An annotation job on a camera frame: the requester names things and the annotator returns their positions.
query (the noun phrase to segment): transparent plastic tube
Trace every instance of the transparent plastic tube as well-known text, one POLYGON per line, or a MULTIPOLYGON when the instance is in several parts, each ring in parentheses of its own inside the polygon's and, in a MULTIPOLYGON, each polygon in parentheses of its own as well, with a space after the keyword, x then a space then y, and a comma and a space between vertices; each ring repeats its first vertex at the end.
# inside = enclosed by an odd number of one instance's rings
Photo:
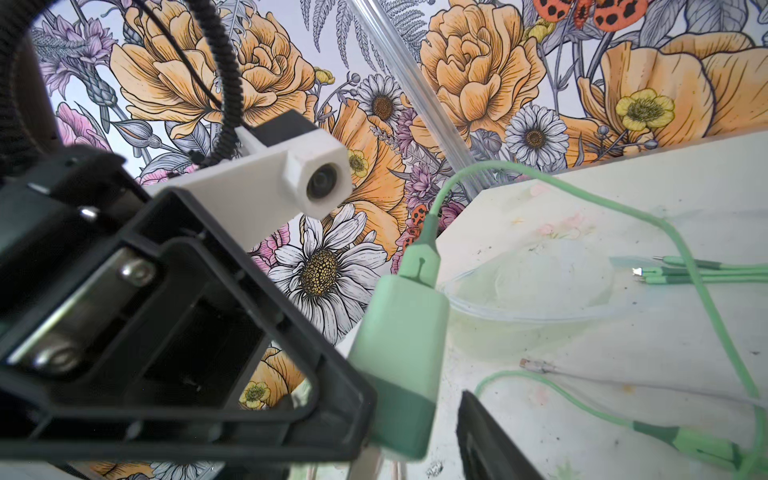
MULTIPOLYGON (((475 159, 464 139, 442 109, 440 100, 422 76, 419 66, 384 8, 376 0, 349 0, 349 4, 453 170, 459 171, 474 164, 475 159)), ((488 172, 480 172, 462 181, 467 195, 470 196, 469 200, 495 183, 493 176, 488 172)))

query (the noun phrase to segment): floral backdrop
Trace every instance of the floral backdrop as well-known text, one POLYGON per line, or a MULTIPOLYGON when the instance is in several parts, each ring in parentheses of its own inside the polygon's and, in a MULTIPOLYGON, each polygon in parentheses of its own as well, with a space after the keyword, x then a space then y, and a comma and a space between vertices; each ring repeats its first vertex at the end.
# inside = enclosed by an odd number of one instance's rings
MULTIPOLYGON (((62 140, 118 152, 146 185, 193 172, 190 152, 210 152, 222 114, 133 1, 61 0, 31 34, 62 140)), ((220 97, 186 5, 145 1, 220 97)), ((243 120, 295 109, 349 152, 347 202, 250 251, 337 343, 453 170, 348 0, 214 1, 240 63, 243 120)), ((555 172, 768 123, 768 0, 380 1, 478 161, 555 172)), ((441 230, 468 201, 451 192, 441 230)), ((262 364, 242 408, 269 408, 303 380, 278 349, 262 364)), ((110 480, 206 469, 100 465, 110 480)))

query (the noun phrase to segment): black corrugated tube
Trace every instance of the black corrugated tube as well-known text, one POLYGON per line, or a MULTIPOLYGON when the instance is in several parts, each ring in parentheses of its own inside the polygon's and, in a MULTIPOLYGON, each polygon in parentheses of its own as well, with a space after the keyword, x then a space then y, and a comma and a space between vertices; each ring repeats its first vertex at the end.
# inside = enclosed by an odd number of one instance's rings
MULTIPOLYGON (((4 174, 20 174, 41 155, 19 114, 13 78, 16 55, 27 30, 43 9, 54 2, 0 0, 0 171, 4 174)), ((237 60, 215 5, 210 0, 187 0, 187 4, 203 31, 221 78, 222 127, 218 142, 202 162, 203 165, 213 165, 224 158, 232 158, 235 152, 235 127, 240 125, 242 118, 243 89, 237 60)))

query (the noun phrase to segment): table surface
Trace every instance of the table surface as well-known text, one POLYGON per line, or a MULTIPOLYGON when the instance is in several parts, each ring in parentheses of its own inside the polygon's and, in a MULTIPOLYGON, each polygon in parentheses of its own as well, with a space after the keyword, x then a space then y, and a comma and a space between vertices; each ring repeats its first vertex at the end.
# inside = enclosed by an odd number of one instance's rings
MULTIPOLYGON (((767 133, 751 133, 625 161, 569 171, 559 178, 594 194, 666 217, 696 258, 766 263, 767 133)), ((537 181, 482 192, 438 238, 439 283, 492 261, 521 242, 576 228, 579 237, 618 261, 674 255, 671 241, 649 225, 596 207, 537 181)), ((733 341, 760 386, 768 386, 765 284, 709 285, 733 341)), ((646 286, 637 303, 602 320, 523 326, 452 311, 439 404, 428 457, 408 479, 464 478, 455 428, 463 390, 486 376, 544 359, 596 376, 643 379, 743 394, 693 286, 646 286)), ((553 291, 551 301, 558 301, 553 291)), ((348 351, 352 335, 339 344, 348 351)), ((749 446, 749 406, 653 389, 622 389, 553 378, 604 411, 658 425, 685 425, 749 446)), ((527 379, 500 379, 481 401, 545 478, 730 478, 645 435, 596 419, 527 379)), ((343 478, 321 468, 319 478, 343 478)), ((380 478, 389 478, 386 472, 380 478)))

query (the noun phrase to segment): green power adapter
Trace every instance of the green power adapter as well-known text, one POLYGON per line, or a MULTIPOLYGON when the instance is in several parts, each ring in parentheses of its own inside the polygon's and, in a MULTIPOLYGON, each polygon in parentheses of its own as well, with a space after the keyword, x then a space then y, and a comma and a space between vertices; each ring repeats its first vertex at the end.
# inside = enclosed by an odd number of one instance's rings
POLYGON ((398 460, 426 456, 435 419, 449 313, 448 299, 434 288, 437 223, 427 216, 398 275, 376 285, 349 353, 378 393, 369 439, 398 460))

